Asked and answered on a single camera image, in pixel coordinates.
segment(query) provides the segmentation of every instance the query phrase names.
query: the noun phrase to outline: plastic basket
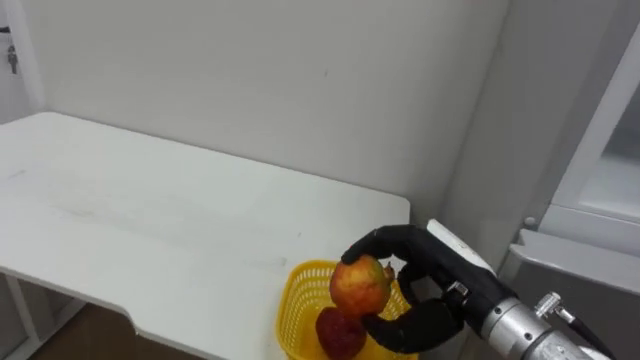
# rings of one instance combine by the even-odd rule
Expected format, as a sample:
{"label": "plastic basket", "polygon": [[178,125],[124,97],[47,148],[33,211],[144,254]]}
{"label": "plastic basket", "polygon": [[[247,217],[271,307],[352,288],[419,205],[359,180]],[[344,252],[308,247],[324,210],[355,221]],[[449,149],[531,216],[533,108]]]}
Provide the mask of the plastic basket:
{"label": "plastic basket", "polygon": [[[336,267],[332,261],[309,261],[298,265],[291,274],[282,292],[276,336],[289,359],[326,360],[318,337],[315,323],[320,311],[333,306],[329,295],[329,279]],[[382,316],[394,319],[404,313],[409,305],[400,293],[397,282],[393,282],[391,297]],[[364,348],[355,360],[414,360],[417,355],[404,355],[390,352],[367,337]]]}

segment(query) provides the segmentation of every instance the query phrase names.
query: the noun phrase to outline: robotic hand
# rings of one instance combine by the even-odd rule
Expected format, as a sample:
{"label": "robotic hand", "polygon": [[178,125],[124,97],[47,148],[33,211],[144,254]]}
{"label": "robotic hand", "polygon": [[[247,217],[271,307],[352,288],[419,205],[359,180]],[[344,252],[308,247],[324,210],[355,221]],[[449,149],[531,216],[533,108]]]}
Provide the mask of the robotic hand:
{"label": "robotic hand", "polygon": [[[376,229],[353,244],[341,261],[350,264],[363,254],[377,259],[395,255],[407,263],[398,273],[398,283],[411,309],[391,321],[377,315],[362,318],[371,337],[389,350],[416,353],[436,348],[466,322],[504,358],[591,359],[544,321],[555,311],[561,318],[561,313],[566,315],[570,327],[571,321],[580,325],[575,330],[613,359],[606,346],[560,306],[559,297],[545,297],[534,313],[482,258],[435,220],[426,231],[412,225]],[[442,296],[419,302],[411,283],[425,276],[442,289]]]}

